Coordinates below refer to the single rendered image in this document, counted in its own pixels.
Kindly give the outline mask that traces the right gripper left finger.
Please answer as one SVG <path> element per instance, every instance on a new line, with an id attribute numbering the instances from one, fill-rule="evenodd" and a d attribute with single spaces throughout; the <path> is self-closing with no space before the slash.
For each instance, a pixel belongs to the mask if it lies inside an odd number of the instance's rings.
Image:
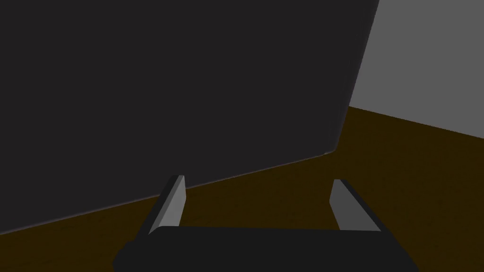
<path id="1" fill-rule="evenodd" d="M 185 177 L 169 177 L 155 205 L 142 223 L 137 237 L 142 238 L 162 226 L 179 226 L 187 199 Z"/>

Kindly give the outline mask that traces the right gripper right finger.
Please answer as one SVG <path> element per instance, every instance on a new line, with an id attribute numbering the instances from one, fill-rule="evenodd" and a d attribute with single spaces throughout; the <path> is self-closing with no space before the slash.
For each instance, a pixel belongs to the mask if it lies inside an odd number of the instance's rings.
<path id="1" fill-rule="evenodd" d="M 329 205 L 340 230 L 387 230 L 347 180 L 333 181 Z"/>

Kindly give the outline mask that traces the dark grey appliance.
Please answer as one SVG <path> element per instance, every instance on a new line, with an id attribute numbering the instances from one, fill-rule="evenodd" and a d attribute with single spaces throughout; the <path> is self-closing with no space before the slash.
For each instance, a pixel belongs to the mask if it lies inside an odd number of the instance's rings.
<path id="1" fill-rule="evenodd" d="M 0 0 L 0 235 L 334 151 L 380 0 Z"/>

